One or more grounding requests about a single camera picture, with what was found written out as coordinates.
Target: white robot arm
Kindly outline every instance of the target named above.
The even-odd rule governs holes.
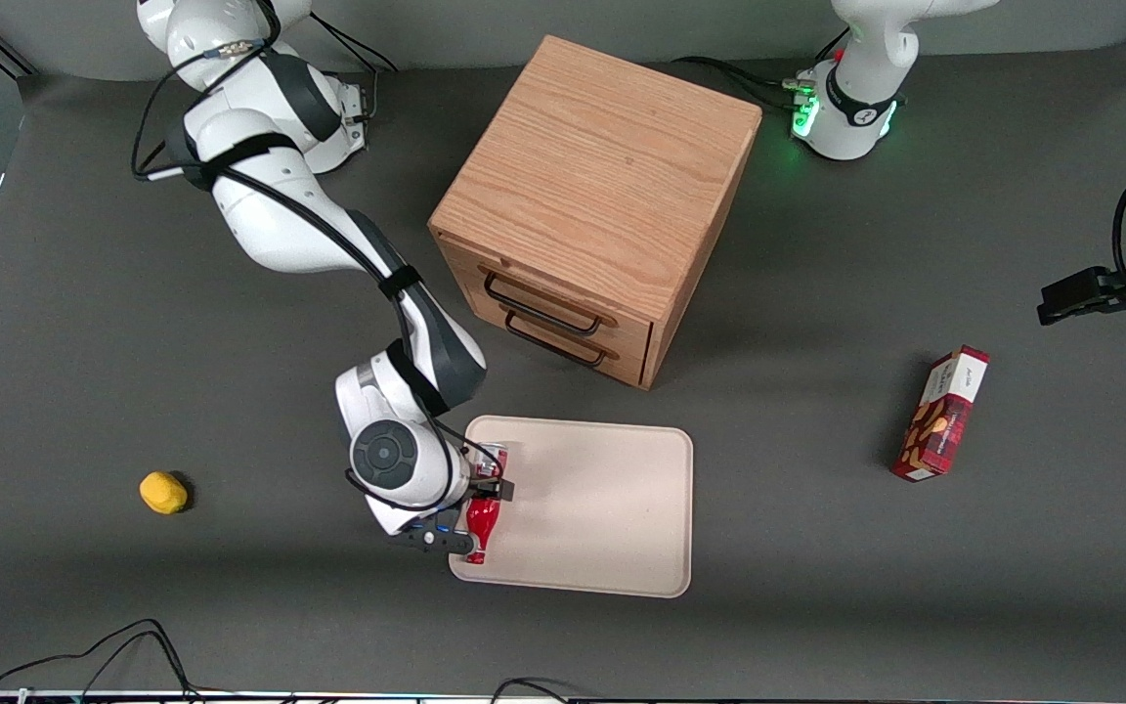
[[[816,97],[796,117],[792,134],[830,159],[866,155],[888,132],[895,95],[920,56],[911,23],[966,15],[998,0],[832,0],[849,25],[840,62],[826,57],[799,72],[816,83]]]
[[[137,15],[176,66],[269,36],[261,9],[275,11],[286,28],[309,15],[310,0],[144,0]],[[199,60],[178,72],[193,88],[218,81],[218,89],[169,135],[169,151],[187,164],[171,170],[211,191],[242,249],[277,271],[366,270],[396,309],[403,339],[337,380],[350,443],[347,478],[390,535],[419,529],[441,511],[456,515],[476,491],[472,463],[444,440],[434,416],[474,395],[485,360],[372,220],[334,204],[315,179],[363,145],[358,89],[282,44],[253,56]],[[429,546],[481,547],[446,532]]]

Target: cable connector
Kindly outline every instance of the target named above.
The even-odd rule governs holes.
[[[242,54],[249,54],[254,52],[263,45],[262,39],[245,39],[245,41],[231,41],[231,43],[223,46],[216,46],[215,48],[207,48],[203,52],[204,59],[229,59],[233,56],[241,56]]]
[[[814,81],[801,78],[787,78],[781,81],[781,88],[788,92],[801,92],[802,95],[814,95]]]

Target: wooden cabinet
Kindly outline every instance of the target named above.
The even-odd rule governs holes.
[[[760,117],[548,36],[429,228],[483,320],[649,389]]]

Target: beige tray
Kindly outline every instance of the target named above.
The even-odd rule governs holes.
[[[691,578],[692,442],[676,428],[481,416],[507,445],[515,499],[465,581],[672,598]]]

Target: red bottle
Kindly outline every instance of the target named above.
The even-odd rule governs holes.
[[[489,534],[498,522],[497,499],[473,499],[468,502],[468,532],[477,540],[477,549],[465,560],[472,565],[484,564],[484,552],[489,547]]]

